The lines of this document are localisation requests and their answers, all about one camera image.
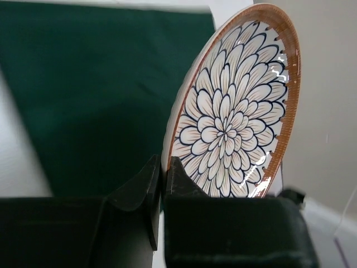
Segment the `floral patterned ceramic plate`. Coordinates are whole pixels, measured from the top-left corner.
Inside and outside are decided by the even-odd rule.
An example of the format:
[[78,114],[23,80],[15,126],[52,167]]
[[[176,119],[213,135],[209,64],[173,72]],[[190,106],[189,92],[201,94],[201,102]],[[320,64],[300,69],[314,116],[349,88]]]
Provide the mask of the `floral patterned ceramic plate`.
[[301,82],[296,30],[275,5],[229,18],[187,72],[167,122],[161,169],[171,157],[211,197],[267,194],[285,153]]

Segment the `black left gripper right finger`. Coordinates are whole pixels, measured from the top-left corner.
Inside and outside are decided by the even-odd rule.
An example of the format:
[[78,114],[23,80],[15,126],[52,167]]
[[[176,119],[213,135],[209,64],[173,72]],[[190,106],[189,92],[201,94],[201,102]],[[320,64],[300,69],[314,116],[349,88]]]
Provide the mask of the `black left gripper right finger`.
[[285,196],[211,198],[171,159],[163,200],[167,267],[317,267],[299,206]]

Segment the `dark green cloth napkin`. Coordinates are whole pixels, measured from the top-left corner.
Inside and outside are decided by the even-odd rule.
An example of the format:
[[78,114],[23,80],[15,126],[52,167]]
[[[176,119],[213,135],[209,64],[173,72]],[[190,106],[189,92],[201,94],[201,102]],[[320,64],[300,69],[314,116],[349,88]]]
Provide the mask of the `dark green cloth napkin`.
[[214,30],[207,7],[1,2],[1,73],[54,196],[106,195],[161,152]]

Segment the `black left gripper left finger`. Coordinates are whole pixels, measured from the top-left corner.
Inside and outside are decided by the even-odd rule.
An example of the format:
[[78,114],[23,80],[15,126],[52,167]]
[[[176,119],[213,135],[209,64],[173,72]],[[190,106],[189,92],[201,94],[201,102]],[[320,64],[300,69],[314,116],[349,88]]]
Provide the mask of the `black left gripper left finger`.
[[160,158],[105,197],[1,199],[2,267],[151,267]]

